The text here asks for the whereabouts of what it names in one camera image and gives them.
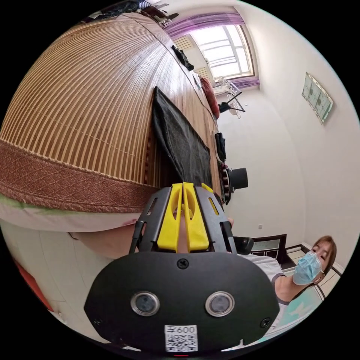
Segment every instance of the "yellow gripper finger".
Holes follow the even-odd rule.
[[[177,243],[180,232],[182,194],[183,184],[173,184],[160,234],[157,239],[157,246],[159,249],[177,252]],[[177,216],[175,219],[174,211],[176,208]]]
[[[201,187],[209,192],[213,192],[212,188],[208,187],[206,184],[202,183]]]
[[[196,197],[194,184],[183,183],[187,250],[200,251],[209,247],[203,216]]]

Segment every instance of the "face mask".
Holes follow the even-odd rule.
[[[296,285],[308,285],[320,272],[323,273],[320,260],[314,252],[309,251],[298,261],[292,280]]]

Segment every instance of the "white wall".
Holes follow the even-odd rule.
[[[336,261],[345,267],[360,231],[360,127],[355,109],[334,70],[305,38],[249,4],[239,1],[238,11],[256,48],[260,88],[281,116],[300,162],[305,242],[332,235]],[[301,96],[306,71],[334,100],[324,125]]]
[[[164,0],[164,3],[169,5],[161,10],[166,10],[169,14],[174,12],[179,14],[174,19],[176,21],[183,17],[205,12],[233,11],[232,6],[238,5],[238,0]]]
[[[286,246],[300,244],[305,232],[305,192],[289,133],[260,90],[246,91],[238,100],[246,110],[241,119],[226,111],[217,121],[225,138],[226,164],[247,168],[249,180],[249,187],[236,190],[224,208],[235,220],[233,233],[249,237],[286,233]]]
[[[189,60],[190,64],[194,65],[195,70],[200,69],[200,68],[204,68],[204,67],[208,68],[207,63],[206,63],[206,61],[204,59],[204,56],[201,53],[200,49],[195,44],[195,42],[193,42],[193,45],[194,45],[193,48],[189,48],[189,49],[184,50],[184,54],[186,55],[186,57]]]

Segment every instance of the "red object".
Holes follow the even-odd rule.
[[[50,310],[51,312],[54,312],[53,308],[46,300],[44,294],[41,292],[38,284],[36,283],[36,280],[15,259],[13,259],[13,260],[14,260],[14,263],[16,264],[16,266],[18,267],[21,276],[24,278],[24,280],[29,285],[31,290],[40,299],[40,301],[48,308],[48,310]]]
[[[210,105],[210,109],[212,113],[215,115],[216,119],[220,117],[220,110],[219,110],[219,104],[216,100],[216,96],[214,94],[213,87],[209,83],[209,81],[203,77],[200,76],[200,81],[202,85],[202,89],[205,93],[206,99]]]

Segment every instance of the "wall picture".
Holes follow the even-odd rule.
[[[333,100],[323,87],[308,73],[305,76],[302,96],[314,110],[321,124],[323,124],[333,106]]]

